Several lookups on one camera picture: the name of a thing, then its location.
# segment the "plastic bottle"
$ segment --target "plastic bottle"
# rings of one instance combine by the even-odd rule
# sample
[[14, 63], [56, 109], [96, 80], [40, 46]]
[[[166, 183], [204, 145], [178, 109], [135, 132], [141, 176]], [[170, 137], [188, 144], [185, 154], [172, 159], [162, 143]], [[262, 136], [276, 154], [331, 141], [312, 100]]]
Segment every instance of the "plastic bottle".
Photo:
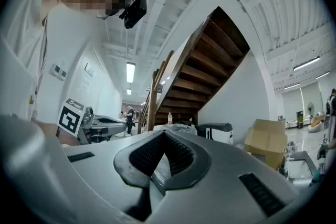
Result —
[[171, 112], [168, 114], [168, 124], [173, 124], [173, 115]]

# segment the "fan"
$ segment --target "fan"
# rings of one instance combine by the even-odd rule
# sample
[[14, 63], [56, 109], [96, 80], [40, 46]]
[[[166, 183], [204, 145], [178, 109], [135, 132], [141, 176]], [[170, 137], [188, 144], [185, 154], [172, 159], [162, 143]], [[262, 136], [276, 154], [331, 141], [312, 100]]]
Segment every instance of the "fan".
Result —
[[307, 107], [308, 111], [309, 111], [309, 120], [310, 120], [310, 123], [311, 123], [311, 115], [314, 114], [314, 105], [312, 102], [310, 102], [308, 104], [308, 107]]

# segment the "cardboard box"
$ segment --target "cardboard box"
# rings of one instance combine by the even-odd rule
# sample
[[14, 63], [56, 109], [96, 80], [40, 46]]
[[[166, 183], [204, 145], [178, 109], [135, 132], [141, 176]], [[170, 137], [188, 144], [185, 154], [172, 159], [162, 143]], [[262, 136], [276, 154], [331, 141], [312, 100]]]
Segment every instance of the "cardboard box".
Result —
[[287, 147], [285, 122], [256, 120], [248, 130], [244, 150], [266, 156], [266, 164], [279, 169]]

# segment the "staircase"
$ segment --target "staircase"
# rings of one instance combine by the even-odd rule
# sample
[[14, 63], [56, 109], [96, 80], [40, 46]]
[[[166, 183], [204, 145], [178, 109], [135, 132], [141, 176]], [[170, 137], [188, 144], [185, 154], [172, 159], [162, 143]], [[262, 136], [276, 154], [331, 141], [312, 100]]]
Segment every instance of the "staircase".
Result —
[[235, 72], [249, 51], [242, 34], [219, 7], [189, 38], [156, 104], [154, 125], [192, 119]]

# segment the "white ceiling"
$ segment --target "white ceiling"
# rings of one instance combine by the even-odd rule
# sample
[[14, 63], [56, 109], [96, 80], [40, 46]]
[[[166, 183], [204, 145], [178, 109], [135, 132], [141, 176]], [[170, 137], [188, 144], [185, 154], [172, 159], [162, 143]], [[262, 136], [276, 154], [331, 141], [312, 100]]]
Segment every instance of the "white ceiling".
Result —
[[[145, 101], [148, 94], [146, 88], [150, 85], [149, 73], [152, 72], [153, 65], [154, 68], [160, 67], [160, 61], [155, 60], [166, 58], [166, 55], [161, 54], [165, 41], [175, 31], [174, 25], [191, 2], [147, 1], [148, 12], [143, 23], [128, 30], [128, 45], [122, 21], [117, 16], [106, 20], [108, 34], [103, 37], [102, 45], [109, 56], [108, 61], [111, 61], [108, 66], [115, 68], [123, 90], [123, 99], [127, 102]], [[323, 0], [238, 1], [246, 8], [255, 25], [276, 91], [282, 91], [284, 86], [298, 82], [311, 83], [316, 76], [336, 67], [334, 25]], [[320, 56], [320, 61], [293, 72], [293, 67], [315, 56]], [[126, 82], [127, 61], [136, 63], [132, 85]], [[128, 87], [131, 87], [132, 95], [127, 95]]]

